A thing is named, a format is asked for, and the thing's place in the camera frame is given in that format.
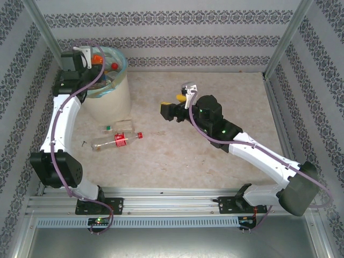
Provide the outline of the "long clear bottle red cap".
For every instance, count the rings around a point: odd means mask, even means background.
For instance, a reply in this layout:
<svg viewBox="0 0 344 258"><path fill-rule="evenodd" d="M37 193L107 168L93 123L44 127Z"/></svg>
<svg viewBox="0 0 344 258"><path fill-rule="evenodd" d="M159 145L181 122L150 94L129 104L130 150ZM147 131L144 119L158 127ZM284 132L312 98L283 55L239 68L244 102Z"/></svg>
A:
<svg viewBox="0 0 344 258"><path fill-rule="evenodd" d="M109 148L120 148L131 144L135 140L143 138L141 132L121 132L106 137L96 138L91 141L91 148L94 152L104 151Z"/></svg>

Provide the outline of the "cream waste bin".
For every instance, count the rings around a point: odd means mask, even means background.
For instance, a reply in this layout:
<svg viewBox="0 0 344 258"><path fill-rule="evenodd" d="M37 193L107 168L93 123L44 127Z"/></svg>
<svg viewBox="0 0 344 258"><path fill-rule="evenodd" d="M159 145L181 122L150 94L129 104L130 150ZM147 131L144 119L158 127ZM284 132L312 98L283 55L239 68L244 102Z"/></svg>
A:
<svg viewBox="0 0 344 258"><path fill-rule="evenodd" d="M105 84L105 74L96 82ZM100 124L110 124L124 120L131 112L131 97L127 75L119 87L101 98L88 98L82 104L82 109Z"/></svg>

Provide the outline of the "right controller board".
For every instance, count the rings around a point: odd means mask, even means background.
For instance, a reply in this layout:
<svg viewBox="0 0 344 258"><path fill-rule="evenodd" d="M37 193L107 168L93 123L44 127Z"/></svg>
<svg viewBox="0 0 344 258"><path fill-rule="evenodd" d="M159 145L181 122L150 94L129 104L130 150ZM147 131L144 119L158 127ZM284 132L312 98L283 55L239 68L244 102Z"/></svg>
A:
<svg viewBox="0 0 344 258"><path fill-rule="evenodd" d="M238 217L239 224L242 227L249 227L249 228L254 228L256 226L256 218L253 216L250 217Z"/></svg>

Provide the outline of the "aluminium frame post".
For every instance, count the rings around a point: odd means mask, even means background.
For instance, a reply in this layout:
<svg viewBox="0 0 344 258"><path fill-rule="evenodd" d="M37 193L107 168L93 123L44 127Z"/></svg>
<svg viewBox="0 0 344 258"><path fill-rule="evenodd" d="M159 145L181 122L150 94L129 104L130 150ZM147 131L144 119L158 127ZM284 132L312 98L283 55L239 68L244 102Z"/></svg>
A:
<svg viewBox="0 0 344 258"><path fill-rule="evenodd" d="M44 38L47 46L50 48L53 53L58 65L62 68L61 53L62 49L58 44L52 30L48 26L44 15L41 13L40 9L37 6L35 0L21 0L25 9L28 11L30 17L34 21L36 27L40 31L42 37Z"/></svg>
<svg viewBox="0 0 344 258"><path fill-rule="evenodd" d="M308 12L311 4L314 0L301 0L297 9L295 10L284 34L282 35L273 55L270 58L270 61L263 73L263 78L267 81L273 74L278 62L283 56L284 51L292 40L293 36L297 32L297 28L304 19L304 16Z"/></svg>

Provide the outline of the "controller board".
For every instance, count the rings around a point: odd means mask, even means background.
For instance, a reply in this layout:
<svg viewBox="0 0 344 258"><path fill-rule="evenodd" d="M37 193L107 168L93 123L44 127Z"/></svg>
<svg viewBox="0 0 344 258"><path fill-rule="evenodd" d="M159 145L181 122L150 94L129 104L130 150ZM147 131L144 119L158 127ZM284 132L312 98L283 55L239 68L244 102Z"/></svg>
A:
<svg viewBox="0 0 344 258"><path fill-rule="evenodd" d="M88 226L108 226L110 223L109 218L89 218L88 219Z"/></svg>
<svg viewBox="0 0 344 258"><path fill-rule="evenodd" d="M253 216L250 217L238 217L239 224L242 227L249 227L249 228L254 228L256 226L256 218Z"/></svg>

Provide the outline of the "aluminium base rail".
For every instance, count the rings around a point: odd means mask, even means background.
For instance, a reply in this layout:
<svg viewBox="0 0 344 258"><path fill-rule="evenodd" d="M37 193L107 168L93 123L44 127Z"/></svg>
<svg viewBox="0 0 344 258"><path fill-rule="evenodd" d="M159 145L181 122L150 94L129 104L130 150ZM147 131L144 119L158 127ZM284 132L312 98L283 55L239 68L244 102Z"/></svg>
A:
<svg viewBox="0 0 344 258"><path fill-rule="evenodd" d="M123 217L219 216L220 196L234 196L238 189L169 189L104 187L105 196L123 198ZM41 196L32 196L26 216L73 217L77 199L64 190L46 188Z"/></svg>

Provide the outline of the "bin with blue liner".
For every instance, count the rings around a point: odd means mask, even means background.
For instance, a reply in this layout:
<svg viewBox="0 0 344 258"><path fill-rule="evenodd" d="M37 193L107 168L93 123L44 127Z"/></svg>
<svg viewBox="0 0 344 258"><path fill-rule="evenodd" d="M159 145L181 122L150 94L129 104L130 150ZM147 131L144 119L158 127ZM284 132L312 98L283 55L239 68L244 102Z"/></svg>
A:
<svg viewBox="0 0 344 258"><path fill-rule="evenodd" d="M105 84L93 84L88 88L88 98L101 98L102 96L114 91L127 75L128 62L124 54L113 47L101 46L105 55ZM111 63L116 62L120 66L120 71L111 71Z"/></svg>

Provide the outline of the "left controller board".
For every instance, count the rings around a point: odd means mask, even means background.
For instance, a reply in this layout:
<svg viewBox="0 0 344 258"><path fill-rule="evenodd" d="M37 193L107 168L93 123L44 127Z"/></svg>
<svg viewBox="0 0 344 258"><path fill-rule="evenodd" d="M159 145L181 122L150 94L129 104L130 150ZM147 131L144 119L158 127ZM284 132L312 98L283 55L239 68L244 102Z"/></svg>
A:
<svg viewBox="0 0 344 258"><path fill-rule="evenodd" d="M110 223L109 218L89 218L88 219L88 226L108 226Z"/></svg>

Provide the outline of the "squat clear bottle green cap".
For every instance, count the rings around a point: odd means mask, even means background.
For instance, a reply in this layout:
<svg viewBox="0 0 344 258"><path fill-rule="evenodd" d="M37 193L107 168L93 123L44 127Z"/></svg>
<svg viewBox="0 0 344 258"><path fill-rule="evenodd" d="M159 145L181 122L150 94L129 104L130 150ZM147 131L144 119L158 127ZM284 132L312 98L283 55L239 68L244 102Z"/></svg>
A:
<svg viewBox="0 0 344 258"><path fill-rule="evenodd" d="M118 133L124 133L124 132L133 133L134 125L133 125L132 120L116 121L112 124L102 126L101 132L103 134L118 134Z"/></svg>

